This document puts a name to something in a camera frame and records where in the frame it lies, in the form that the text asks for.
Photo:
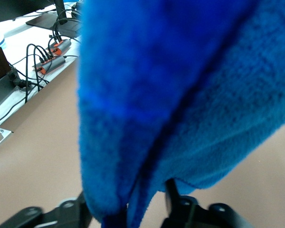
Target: computer monitor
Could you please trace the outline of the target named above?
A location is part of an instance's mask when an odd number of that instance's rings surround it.
[[[45,13],[26,22],[31,26],[52,30],[58,15],[59,19],[67,17],[63,0],[0,0],[0,22],[24,16],[52,4],[55,4],[57,13]],[[61,35],[71,37],[79,35],[79,23],[61,20],[59,24]]]
[[[21,17],[52,4],[53,0],[0,0],[0,22]]]

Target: metal device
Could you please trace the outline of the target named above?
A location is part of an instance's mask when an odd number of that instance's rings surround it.
[[[1,224],[0,228],[88,228],[91,219],[81,193],[77,199],[66,200],[45,214],[40,207],[25,208]]]
[[[60,56],[66,53],[70,49],[70,46],[71,41],[69,39],[63,39],[59,43],[53,43],[49,48],[53,54]]]
[[[53,3],[53,0],[0,0],[0,22],[41,10]]]
[[[226,204],[211,204],[205,210],[196,198],[179,195],[173,179],[166,182],[166,206],[169,217],[161,228],[253,228]]]
[[[173,179],[166,182],[166,206],[169,217],[161,228],[253,228],[226,204],[212,204],[205,210],[194,197],[179,195]],[[39,207],[25,208],[0,228],[88,228],[91,219],[81,193],[46,214]]]
[[[58,67],[65,64],[66,59],[63,56],[55,56],[54,58],[50,59],[49,61],[41,64],[37,64],[37,68],[35,70],[40,71],[42,74],[47,74]]]

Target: screw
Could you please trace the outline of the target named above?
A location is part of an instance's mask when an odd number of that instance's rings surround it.
[[[74,203],[72,203],[72,202],[67,202],[63,205],[64,208],[70,208],[72,206],[74,206]]]
[[[221,212],[225,212],[225,209],[222,208],[222,207],[219,207],[218,210],[221,211]]]
[[[35,215],[38,213],[38,210],[36,210],[35,208],[30,208],[28,209],[28,212],[25,213],[26,216],[31,216],[31,215]]]
[[[183,199],[183,200],[180,201],[180,204],[181,205],[185,205],[185,206],[189,206],[190,202],[188,202],[187,200]]]

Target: towel fold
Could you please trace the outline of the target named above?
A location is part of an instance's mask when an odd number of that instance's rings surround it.
[[[82,38],[81,172],[103,228],[138,228],[170,178],[212,186],[285,123],[285,0],[91,0]]]

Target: white desk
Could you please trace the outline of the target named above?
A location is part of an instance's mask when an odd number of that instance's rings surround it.
[[[0,223],[29,206],[50,211],[80,193],[76,88],[74,63],[2,124],[15,133],[0,145]],[[203,207],[229,204],[256,228],[285,228],[285,126],[223,181],[193,196]],[[160,228],[166,216],[158,193],[141,228]],[[90,227],[100,225],[93,220]]]
[[[48,47],[48,41],[49,41],[49,35],[52,34],[52,31],[41,29],[37,27],[28,26],[25,24],[27,20],[31,18],[19,18],[15,21],[5,21],[0,22],[0,31],[4,34],[6,34],[5,42],[6,47],[4,48],[3,52],[7,58],[7,60],[14,64],[23,57],[26,56],[26,49],[27,45],[30,43],[33,43],[35,45],[40,45],[44,49]],[[65,53],[65,55],[75,55],[78,56],[78,47],[79,44],[72,40],[71,48]],[[33,54],[34,47],[30,47],[29,54]],[[66,63],[59,67],[58,69],[50,72],[49,74],[45,75],[44,79],[47,81],[53,80],[57,75],[59,75],[64,69],[66,69],[76,58],[75,57],[68,57],[66,58]],[[35,71],[33,70],[33,56],[28,57],[28,76],[31,78],[36,78]],[[14,65],[17,70],[24,73],[26,72],[26,61],[25,59],[21,61],[20,63]],[[38,89],[35,88],[30,94],[29,99],[33,97],[38,92]],[[17,90],[13,92],[11,96],[9,96],[5,101],[3,101],[0,104],[0,118],[8,112],[8,110],[19,100],[24,98],[25,92]],[[13,113],[15,113],[21,106],[24,105],[24,100],[19,105],[15,106],[10,114],[4,118],[2,121],[0,121],[0,125],[9,118]]]

